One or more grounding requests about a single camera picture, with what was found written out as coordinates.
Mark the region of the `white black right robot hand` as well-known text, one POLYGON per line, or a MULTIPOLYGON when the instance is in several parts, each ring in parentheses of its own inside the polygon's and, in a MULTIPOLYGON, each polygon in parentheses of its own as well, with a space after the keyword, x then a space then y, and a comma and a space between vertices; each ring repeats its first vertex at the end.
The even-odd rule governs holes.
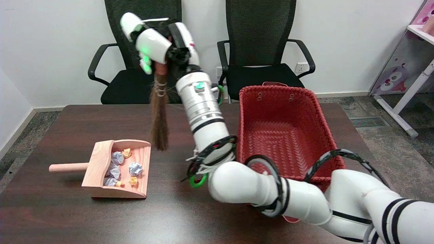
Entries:
POLYGON ((135 45, 140 56, 140 67, 150 75, 151 64, 172 61, 184 67, 200 65, 192 35, 186 25, 170 18, 141 20, 127 12, 120 19, 127 39, 135 45))

